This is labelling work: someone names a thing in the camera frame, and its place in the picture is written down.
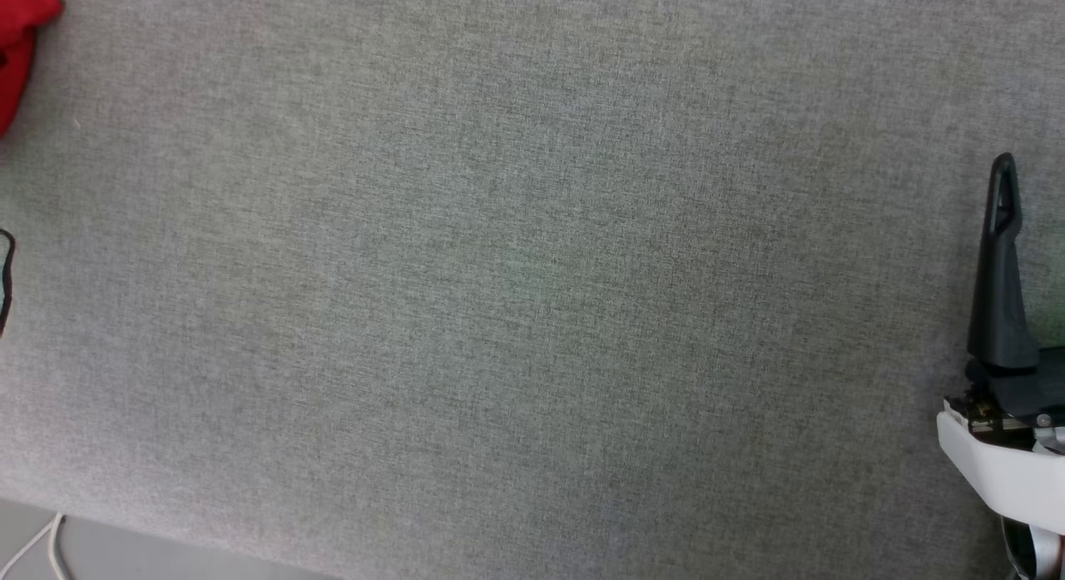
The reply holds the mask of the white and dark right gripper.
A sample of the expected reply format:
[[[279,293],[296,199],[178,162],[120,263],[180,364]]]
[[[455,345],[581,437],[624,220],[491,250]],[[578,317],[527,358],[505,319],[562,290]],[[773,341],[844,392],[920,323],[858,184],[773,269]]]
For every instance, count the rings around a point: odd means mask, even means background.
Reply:
[[[944,399],[937,437],[995,513],[1063,534],[1063,348],[1041,352],[1028,330],[1016,247],[1022,228],[1019,175],[1005,152],[988,181],[968,327],[974,359],[963,369],[969,387]]]

